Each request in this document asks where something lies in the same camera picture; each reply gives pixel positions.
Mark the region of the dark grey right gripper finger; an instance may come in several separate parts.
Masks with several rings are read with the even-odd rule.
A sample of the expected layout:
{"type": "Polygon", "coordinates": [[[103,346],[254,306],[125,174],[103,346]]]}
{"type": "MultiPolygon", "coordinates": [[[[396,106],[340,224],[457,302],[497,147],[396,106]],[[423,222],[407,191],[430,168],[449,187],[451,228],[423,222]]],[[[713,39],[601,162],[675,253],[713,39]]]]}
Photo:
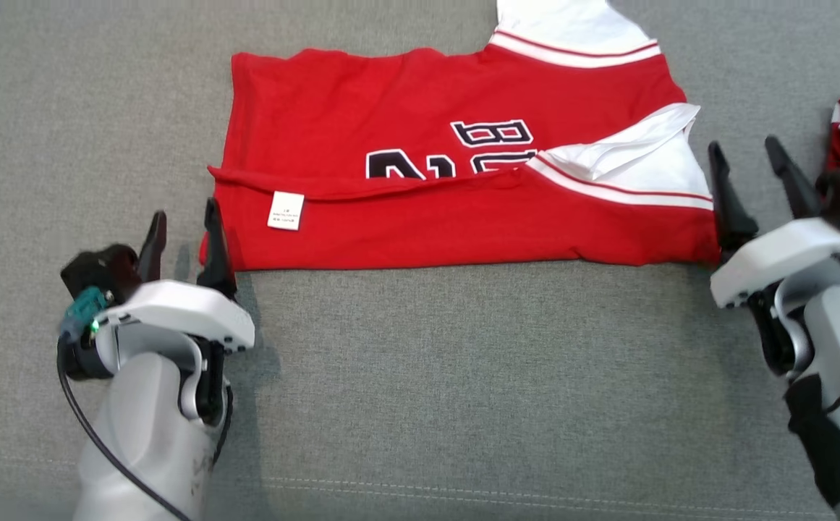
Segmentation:
{"type": "Polygon", "coordinates": [[[823,204],[813,182],[803,174],[797,162],[790,157],[776,135],[765,138],[765,149],[774,174],[786,192],[789,210],[794,220],[819,217],[823,204]]]}
{"type": "Polygon", "coordinates": [[[729,178],[731,168],[718,141],[708,145],[708,164],[718,246],[723,256],[734,256],[758,235],[758,224],[742,205],[729,178]]]}

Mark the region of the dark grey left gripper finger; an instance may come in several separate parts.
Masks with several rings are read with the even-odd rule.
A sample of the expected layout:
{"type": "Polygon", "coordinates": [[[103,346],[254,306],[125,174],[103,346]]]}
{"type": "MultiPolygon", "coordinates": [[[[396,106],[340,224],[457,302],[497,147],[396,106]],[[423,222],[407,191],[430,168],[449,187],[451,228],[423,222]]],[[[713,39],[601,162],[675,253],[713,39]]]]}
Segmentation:
{"type": "Polygon", "coordinates": [[[167,214],[156,211],[138,257],[137,273],[141,281],[161,279],[161,256],[167,246],[167,214]]]}
{"type": "Polygon", "coordinates": [[[237,277],[232,270],[232,260],[224,230],[224,218],[215,198],[208,198],[204,216],[205,242],[203,267],[197,284],[223,294],[228,300],[237,299],[237,277]]]}

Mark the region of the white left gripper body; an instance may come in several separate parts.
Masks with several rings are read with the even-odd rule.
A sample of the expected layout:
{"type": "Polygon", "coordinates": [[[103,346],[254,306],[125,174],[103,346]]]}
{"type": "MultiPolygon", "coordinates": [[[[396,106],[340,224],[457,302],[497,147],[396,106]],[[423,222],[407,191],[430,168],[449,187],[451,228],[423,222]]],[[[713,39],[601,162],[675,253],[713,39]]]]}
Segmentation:
{"type": "Polygon", "coordinates": [[[255,346],[255,324],[245,309],[217,290],[182,281],[142,284],[126,303],[103,310],[98,322],[101,355],[189,355],[194,337],[228,352],[255,346]]]}

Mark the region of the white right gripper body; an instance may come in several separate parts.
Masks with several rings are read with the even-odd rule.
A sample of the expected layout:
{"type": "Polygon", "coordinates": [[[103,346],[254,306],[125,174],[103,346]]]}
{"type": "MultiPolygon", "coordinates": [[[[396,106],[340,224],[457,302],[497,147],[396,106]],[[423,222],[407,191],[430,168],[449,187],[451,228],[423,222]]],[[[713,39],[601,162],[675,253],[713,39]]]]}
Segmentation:
{"type": "Polygon", "coordinates": [[[755,292],[778,283],[781,296],[810,299],[840,286],[840,230],[815,217],[793,220],[755,238],[710,278],[712,297],[721,309],[741,305],[755,292]]]}

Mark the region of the red white lettered jersey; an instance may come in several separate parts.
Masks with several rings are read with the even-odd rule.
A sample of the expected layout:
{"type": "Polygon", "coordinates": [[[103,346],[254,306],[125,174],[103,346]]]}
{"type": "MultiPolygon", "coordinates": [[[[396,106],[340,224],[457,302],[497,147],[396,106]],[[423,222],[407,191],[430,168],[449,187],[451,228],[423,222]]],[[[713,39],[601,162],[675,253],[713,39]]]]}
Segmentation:
{"type": "Polygon", "coordinates": [[[466,55],[232,57],[237,271],[717,263],[700,107],[608,0],[496,0],[466,55]]]}

